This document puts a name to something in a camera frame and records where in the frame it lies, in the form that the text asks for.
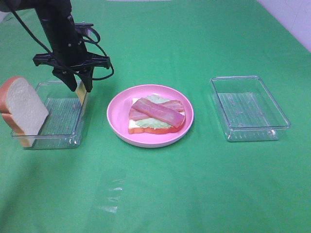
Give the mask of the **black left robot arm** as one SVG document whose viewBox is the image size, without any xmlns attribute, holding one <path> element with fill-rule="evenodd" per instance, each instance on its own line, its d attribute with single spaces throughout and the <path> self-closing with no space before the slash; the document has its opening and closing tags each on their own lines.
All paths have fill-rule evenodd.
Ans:
<svg viewBox="0 0 311 233">
<path fill-rule="evenodd" d="M 17 14 L 17 11 L 26 9 L 35 10 L 50 48 L 30 31 Z M 100 35 L 91 23 L 74 22 L 69 0 L 2 0 L 0 10 L 11 12 L 32 39 L 46 51 L 34 56 L 34 64 L 53 67 L 52 74 L 71 91 L 77 90 L 76 76 L 81 79 L 86 91 L 91 92 L 95 81 L 94 68 L 114 69 L 105 52 L 98 55 L 87 51 L 86 43 L 97 46 Z"/>
</svg>

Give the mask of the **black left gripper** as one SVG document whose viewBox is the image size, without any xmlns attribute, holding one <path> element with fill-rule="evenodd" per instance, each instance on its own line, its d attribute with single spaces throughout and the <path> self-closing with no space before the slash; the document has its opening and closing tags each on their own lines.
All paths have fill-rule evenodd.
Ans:
<svg viewBox="0 0 311 233">
<path fill-rule="evenodd" d="M 41 44 L 46 53 L 36 54 L 33 62 L 36 66 L 47 65 L 53 67 L 52 74 L 60 79 L 72 92 L 75 92 L 77 88 L 74 74 L 79 74 L 86 91 L 91 92 L 94 68 L 111 68 L 110 58 L 106 54 L 102 56 L 88 52 L 85 41 L 80 36 L 48 36 L 47 38 L 51 50 Z"/>
</svg>

